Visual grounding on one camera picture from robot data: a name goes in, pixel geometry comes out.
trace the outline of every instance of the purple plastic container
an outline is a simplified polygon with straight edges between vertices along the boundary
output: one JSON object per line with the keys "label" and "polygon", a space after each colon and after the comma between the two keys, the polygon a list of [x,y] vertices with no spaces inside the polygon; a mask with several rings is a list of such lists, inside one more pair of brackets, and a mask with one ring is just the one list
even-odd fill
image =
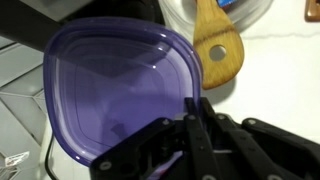
{"label": "purple plastic container", "polygon": [[89,18],[63,27],[44,55],[49,118],[61,147],[88,166],[158,117],[198,102],[201,64],[177,33],[150,22]]}

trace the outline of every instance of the wooden spoon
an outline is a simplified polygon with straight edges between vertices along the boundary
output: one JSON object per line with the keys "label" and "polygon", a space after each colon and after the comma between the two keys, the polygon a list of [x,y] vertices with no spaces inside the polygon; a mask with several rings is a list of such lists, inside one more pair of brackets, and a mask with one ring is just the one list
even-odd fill
{"label": "wooden spoon", "polygon": [[[216,0],[197,1],[193,46],[204,70],[202,88],[211,89],[234,78],[243,64],[244,50],[239,33]],[[211,59],[210,51],[213,47],[225,49],[222,60]]]}

